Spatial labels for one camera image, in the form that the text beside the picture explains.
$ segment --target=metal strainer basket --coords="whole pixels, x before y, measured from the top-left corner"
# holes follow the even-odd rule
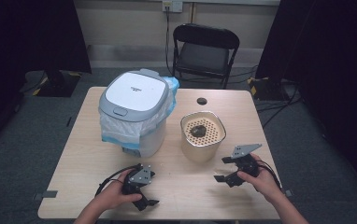
[[[225,128],[213,112],[200,111],[181,120],[182,152],[191,161],[209,161],[225,136]]]

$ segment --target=black cable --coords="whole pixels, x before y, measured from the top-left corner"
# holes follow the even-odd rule
[[[300,102],[301,99],[302,99],[302,97],[298,98],[297,100],[291,102],[290,105],[294,105],[294,104]],[[279,104],[284,104],[284,102],[279,102],[279,103],[276,103],[276,104],[271,104],[271,105],[278,105],[278,106],[266,107],[266,108],[258,109],[257,112],[258,112],[258,113],[261,113],[261,112],[264,112],[264,111],[266,111],[266,110],[279,109],[279,108],[282,108],[282,107],[286,106],[286,104],[284,104],[284,105],[279,105]]]
[[[105,181],[103,181],[103,183],[99,184],[99,188],[97,189],[97,192],[94,194],[94,197],[96,197],[102,190],[103,188],[106,186],[106,184],[111,181],[111,180],[116,180],[113,179],[112,177],[114,177],[115,175],[118,175],[120,173],[122,173],[123,171],[126,170],[130,170],[130,169],[138,169],[141,167],[141,163],[139,163],[138,165],[133,165],[133,166],[128,166],[126,168],[123,168],[121,170],[119,170],[118,172],[114,173],[113,175],[111,175],[109,178],[105,179]]]
[[[262,112],[267,111],[267,110],[279,109],[279,108],[281,108],[281,107],[283,107],[285,105],[286,105],[285,102],[279,102],[279,103],[275,103],[275,104],[269,103],[268,106],[266,106],[266,107],[264,107],[262,109],[257,109],[257,112],[258,113],[262,113]]]
[[[118,181],[118,182],[120,182],[121,184],[123,184],[123,182],[122,182],[122,181],[120,181],[119,179],[109,179],[109,180]]]
[[[173,76],[173,73],[172,71],[170,71],[170,67],[169,67],[169,63],[168,63],[168,60],[167,60],[167,56],[169,54],[169,10],[170,8],[169,7],[164,7],[164,10],[166,12],[166,43],[165,43],[165,46],[164,46],[164,56],[165,56],[165,61],[166,61],[166,67],[167,67],[167,70],[169,70],[169,73],[171,76]]]
[[[193,9],[191,10],[191,22],[193,22]]]
[[[259,167],[262,167],[262,168],[264,168],[266,171],[268,171],[269,174],[271,174],[272,177],[274,178],[275,183],[278,185],[278,188],[281,189],[281,184],[280,184],[280,182],[278,181],[278,177],[277,177],[277,175],[275,174],[275,172],[274,172],[274,170],[272,169],[272,167],[271,167],[268,163],[266,163],[266,162],[264,162],[264,161],[260,161],[260,162],[262,162],[262,163],[265,164],[265,165],[260,165],[260,164],[259,164],[258,166],[259,166]]]
[[[230,77],[240,77],[240,76],[245,76],[245,75],[252,74],[252,73],[253,73],[253,71],[250,71],[250,72],[246,72],[246,73],[232,75]],[[196,83],[219,83],[217,81],[215,81],[215,82],[196,81],[196,80],[208,80],[208,79],[212,79],[212,78],[214,78],[214,77],[194,77],[194,78],[177,77],[177,79],[180,81],[196,82]],[[242,82],[246,82],[247,80],[248,80],[248,78],[246,78],[245,80],[241,80],[241,81],[228,82],[228,84],[242,83]]]
[[[258,68],[258,64],[254,65],[252,68],[251,68],[251,72],[254,73],[254,72],[257,72],[257,68]]]
[[[295,91],[293,93],[293,96],[292,98],[290,98],[289,102],[286,104],[286,105],[283,105],[281,107],[281,109],[279,109],[274,115],[271,116],[271,118],[269,118],[269,120],[267,120],[264,124],[263,124],[263,128],[265,128],[265,126],[269,123],[269,121],[272,120],[272,118],[274,118],[280,111],[282,111],[284,108],[286,108],[287,106],[289,106],[291,104],[291,102],[293,101],[293,98],[295,96],[295,94],[297,93],[298,91],[298,85],[295,86]]]
[[[255,106],[259,106],[259,105],[286,105],[285,101],[278,101],[277,103],[271,103],[271,102],[260,102],[258,104],[254,103]]]

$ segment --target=white lid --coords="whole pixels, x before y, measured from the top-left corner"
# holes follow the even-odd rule
[[[124,73],[106,91],[112,104],[136,111],[147,111],[158,105],[165,84],[158,79],[136,73]]]
[[[168,84],[157,72],[140,69],[115,78],[100,97],[99,108],[107,115],[138,122],[157,114],[168,94]]]

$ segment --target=electrical outlet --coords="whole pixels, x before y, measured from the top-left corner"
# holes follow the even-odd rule
[[[182,12],[182,2],[173,2],[172,3],[173,12]]]
[[[168,8],[168,11],[170,11],[170,12],[173,11],[172,1],[162,1],[162,11],[166,11],[167,8]]]

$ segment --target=wooden table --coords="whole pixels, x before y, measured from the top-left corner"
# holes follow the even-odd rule
[[[132,203],[108,210],[100,218],[146,219],[278,219],[274,207],[254,187],[244,183],[229,188],[217,183],[214,175],[229,175],[234,164],[223,164],[237,145],[262,144],[258,154],[277,172],[264,131],[250,93],[247,91],[178,89],[177,105],[166,120],[166,136],[161,148],[150,158],[136,158],[121,147],[101,141],[98,105],[105,88],[90,88],[67,140],[48,190],[58,190],[56,198],[44,198],[41,218],[76,218],[93,198],[99,183],[121,168],[143,163],[156,173],[152,183],[141,188],[148,199],[159,200],[139,212]],[[199,105],[199,97],[207,99]],[[227,132],[216,156],[207,163],[189,161],[180,148],[181,119],[190,113],[214,112]]]

